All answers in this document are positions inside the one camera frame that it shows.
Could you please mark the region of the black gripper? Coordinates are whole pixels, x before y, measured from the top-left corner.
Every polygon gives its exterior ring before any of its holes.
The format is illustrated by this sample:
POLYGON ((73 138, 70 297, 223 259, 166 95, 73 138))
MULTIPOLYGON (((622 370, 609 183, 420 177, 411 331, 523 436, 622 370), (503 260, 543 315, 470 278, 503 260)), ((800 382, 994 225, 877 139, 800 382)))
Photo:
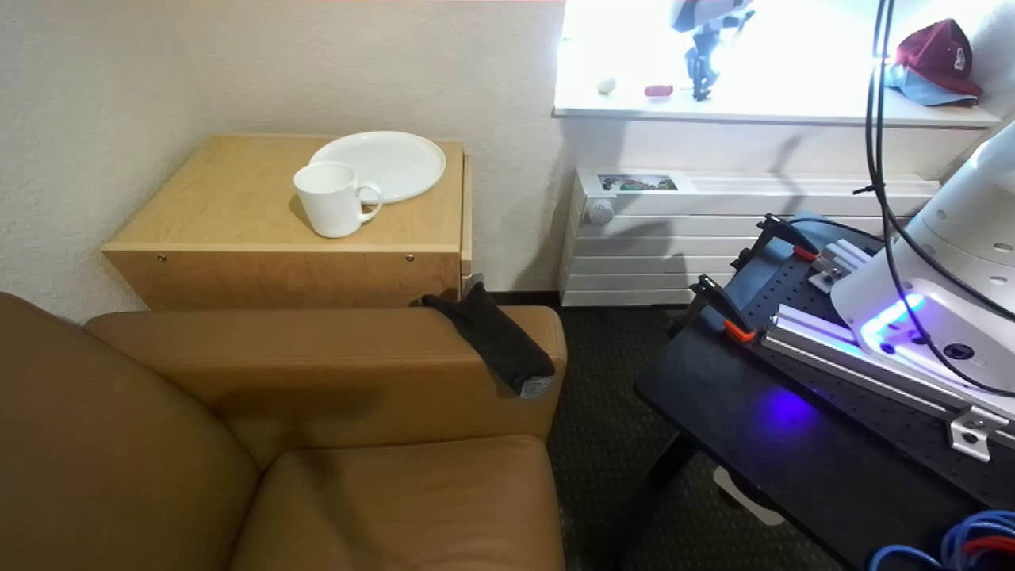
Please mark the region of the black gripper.
POLYGON ((755 16, 755 0, 674 0, 672 28, 691 40, 684 67, 691 79, 691 99, 708 103, 717 73, 711 54, 727 28, 741 28, 755 16))

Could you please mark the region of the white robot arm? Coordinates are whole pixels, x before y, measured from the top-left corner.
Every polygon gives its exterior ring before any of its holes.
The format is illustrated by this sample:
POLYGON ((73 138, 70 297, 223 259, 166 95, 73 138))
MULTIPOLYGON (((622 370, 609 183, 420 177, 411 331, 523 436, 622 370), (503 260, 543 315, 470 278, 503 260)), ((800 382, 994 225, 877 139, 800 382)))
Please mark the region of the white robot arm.
POLYGON ((830 282, 830 306, 870 358, 912 379, 1015 394, 1015 126, 982 139, 909 219, 885 183, 885 94, 975 99, 970 43, 954 20, 918 28, 888 50, 894 0, 874 3, 865 85, 865 194, 882 248, 830 282))

